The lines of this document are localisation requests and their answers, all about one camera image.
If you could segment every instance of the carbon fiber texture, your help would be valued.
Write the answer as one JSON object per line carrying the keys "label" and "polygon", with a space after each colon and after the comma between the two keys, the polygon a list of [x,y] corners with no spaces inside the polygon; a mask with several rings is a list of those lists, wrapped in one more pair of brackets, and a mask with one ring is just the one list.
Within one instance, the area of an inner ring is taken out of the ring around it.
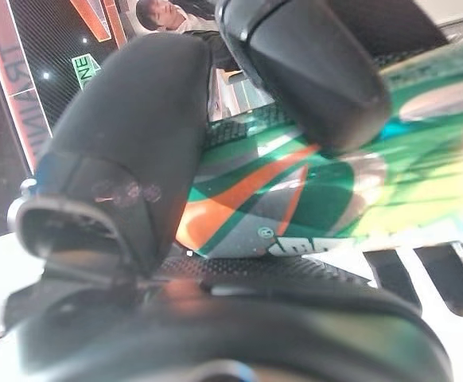
{"label": "carbon fiber texture", "polygon": [[338,279],[366,283],[367,279],[315,259],[262,257],[261,259],[203,259],[199,256],[171,257],[162,264],[158,277],[195,278],[265,276],[277,279]]}

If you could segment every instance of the green sign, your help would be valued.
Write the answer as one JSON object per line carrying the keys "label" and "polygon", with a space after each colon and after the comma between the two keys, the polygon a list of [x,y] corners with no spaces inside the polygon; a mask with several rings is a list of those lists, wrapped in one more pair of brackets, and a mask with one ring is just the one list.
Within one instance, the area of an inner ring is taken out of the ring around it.
{"label": "green sign", "polygon": [[90,53],[74,57],[72,59],[72,67],[74,68],[74,72],[76,73],[76,77],[80,83],[80,88],[82,89],[88,81],[90,81],[97,72],[101,70],[101,67],[97,64],[97,61],[94,60],[94,57],[92,57]]}

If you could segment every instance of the orange stripe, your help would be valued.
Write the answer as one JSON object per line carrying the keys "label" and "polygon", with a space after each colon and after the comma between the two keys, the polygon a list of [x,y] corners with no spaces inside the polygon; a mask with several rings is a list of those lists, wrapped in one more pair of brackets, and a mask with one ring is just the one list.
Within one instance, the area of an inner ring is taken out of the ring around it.
{"label": "orange stripe", "polygon": [[71,4],[74,5],[78,14],[83,18],[85,24],[90,28],[98,42],[111,39],[110,34],[104,29],[103,23],[99,20],[99,17],[97,17],[97,14],[95,14],[87,0],[71,0]]}
{"label": "orange stripe", "polygon": [[288,225],[290,224],[290,220],[292,220],[292,216],[295,213],[295,209],[297,208],[298,201],[301,198],[302,190],[304,189],[304,181],[308,175],[308,169],[309,169],[308,165],[305,165],[304,167],[302,167],[302,173],[298,179],[297,189],[295,190],[295,194],[292,196],[290,200],[290,204],[288,205],[288,208],[286,209],[285,216],[282,218],[282,222],[278,227],[278,231],[276,232],[278,236],[282,236],[285,233],[286,229],[288,228]]}
{"label": "orange stripe", "polygon": [[177,231],[177,240],[188,248],[202,248],[221,226],[269,181],[318,150],[308,146],[248,175],[230,189],[204,201],[189,202]]}
{"label": "orange stripe", "polygon": [[115,4],[112,6],[106,7],[107,16],[110,19],[111,30],[113,31],[113,35],[115,36],[115,42],[117,46],[120,48],[124,46],[127,42],[126,34],[123,31],[122,22],[120,21],[119,12],[117,11],[117,7]]}

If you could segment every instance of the logo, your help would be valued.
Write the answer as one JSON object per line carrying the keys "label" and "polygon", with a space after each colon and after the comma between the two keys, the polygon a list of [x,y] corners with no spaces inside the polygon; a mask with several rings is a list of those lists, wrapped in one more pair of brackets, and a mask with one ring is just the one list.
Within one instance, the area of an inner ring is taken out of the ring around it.
{"label": "logo", "polygon": [[260,236],[262,239],[270,239],[274,237],[274,231],[268,227],[261,227],[258,230],[258,236]]}

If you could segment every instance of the black rubber pad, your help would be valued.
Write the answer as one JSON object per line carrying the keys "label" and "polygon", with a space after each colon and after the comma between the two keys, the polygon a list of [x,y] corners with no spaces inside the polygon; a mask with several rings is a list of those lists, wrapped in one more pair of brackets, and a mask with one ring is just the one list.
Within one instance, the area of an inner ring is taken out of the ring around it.
{"label": "black rubber pad", "polygon": [[463,317],[463,262],[450,245],[415,249],[450,311]]}
{"label": "black rubber pad", "polygon": [[410,275],[395,250],[365,252],[364,257],[373,270],[378,287],[397,294],[419,309],[422,308]]}

